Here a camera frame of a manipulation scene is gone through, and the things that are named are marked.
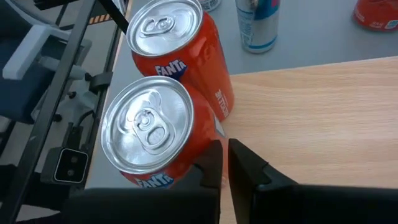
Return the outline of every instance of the can rim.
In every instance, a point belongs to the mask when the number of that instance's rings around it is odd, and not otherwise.
[[[182,91],[184,95],[188,97],[183,97],[184,100],[186,100],[187,107],[188,107],[188,112],[189,112],[189,120],[188,120],[188,128],[187,128],[187,134],[182,138],[180,141],[179,145],[176,145],[178,149],[176,150],[176,153],[174,153],[172,156],[170,156],[168,159],[166,159],[164,163],[161,163],[161,166],[158,166],[153,169],[147,169],[144,171],[135,171],[133,169],[128,169],[126,166],[122,165],[122,162],[120,158],[117,158],[117,153],[115,151],[115,147],[112,147],[109,142],[106,141],[106,137],[108,134],[108,130],[113,125],[113,117],[115,115],[116,110],[114,109],[115,106],[118,105],[123,99],[126,97],[129,97],[129,93],[133,91],[137,91],[142,89],[143,86],[145,86],[146,82],[151,81],[151,80],[157,80],[161,81],[161,83],[172,83],[175,85],[178,90],[177,91]],[[190,136],[192,135],[193,132],[193,124],[195,120],[195,110],[193,107],[193,101],[192,97],[189,95],[188,90],[178,81],[174,80],[173,78],[169,77],[163,77],[163,76],[151,76],[151,77],[144,77],[140,78],[139,80],[129,84],[126,86],[116,97],[114,100],[111,102],[111,104],[108,106],[108,109],[106,110],[103,120],[102,120],[102,125],[101,125],[101,147],[103,149],[103,152],[105,156],[108,158],[108,161],[117,168],[118,170],[128,173],[128,174],[134,174],[134,175],[144,175],[144,174],[150,174],[153,172],[156,172],[158,170],[163,169],[167,165],[169,165],[171,162],[174,161],[174,159],[182,152],[183,147],[186,145],[188,142]]]
[[[176,49],[174,49],[170,52],[162,53],[162,54],[144,54],[144,53],[138,51],[133,44],[132,40],[133,40],[133,34],[135,34],[134,31],[136,30],[136,27],[139,25],[139,23],[138,23],[138,21],[140,21],[139,18],[142,17],[142,15],[148,10],[148,7],[155,6],[157,4],[162,4],[164,2],[183,2],[183,3],[191,2],[191,3],[193,3],[197,7],[197,9],[200,13],[200,15],[198,16],[198,18],[200,18],[199,24],[196,27],[193,35],[183,45],[177,47]],[[198,0],[151,0],[147,4],[142,6],[138,10],[138,12],[130,19],[130,23],[129,23],[129,26],[128,26],[127,32],[126,32],[127,44],[135,54],[145,56],[148,58],[157,58],[157,57],[161,57],[161,56],[170,54],[172,52],[176,52],[176,51],[184,48],[185,46],[187,46],[198,35],[199,30],[201,29],[201,26],[203,24],[203,15],[204,15],[203,9]]]

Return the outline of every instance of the silver can top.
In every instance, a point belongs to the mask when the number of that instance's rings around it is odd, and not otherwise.
[[[155,172],[178,156],[192,132],[193,118],[192,99],[178,81],[141,78],[110,104],[101,145],[117,169],[129,174]]]
[[[194,38],[202,17],[203,10],[197,0],[153,0],[131,19],[127,42],[139,55],[165,55]]]

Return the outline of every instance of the orange soda can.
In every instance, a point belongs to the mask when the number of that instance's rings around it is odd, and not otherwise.
[[[213,19],[197,0],[153,0],[131,19],[127,42],[144,76],[162,75],[195,87],[223,121],[234,105]]]
[[[142,188],[173,186],[212,140],[228,140],[206,99],[189,85],[161,76],[127,86],[110,104],[101,128],[108,160]]]
[[[358,0],[354,20],[377,31],[398,29],[398,0]]]

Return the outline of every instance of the blue and silver can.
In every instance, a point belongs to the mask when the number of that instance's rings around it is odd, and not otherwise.
[[[251,53],[270,50],[278,34],[280,0],[235,0],[243,48]]]

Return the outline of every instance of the wooden table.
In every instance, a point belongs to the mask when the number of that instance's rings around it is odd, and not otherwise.
[[[223,122],[299,183],[398,187],[398,57],[231,77]],[[229,187],[220,223],[236,223]]]

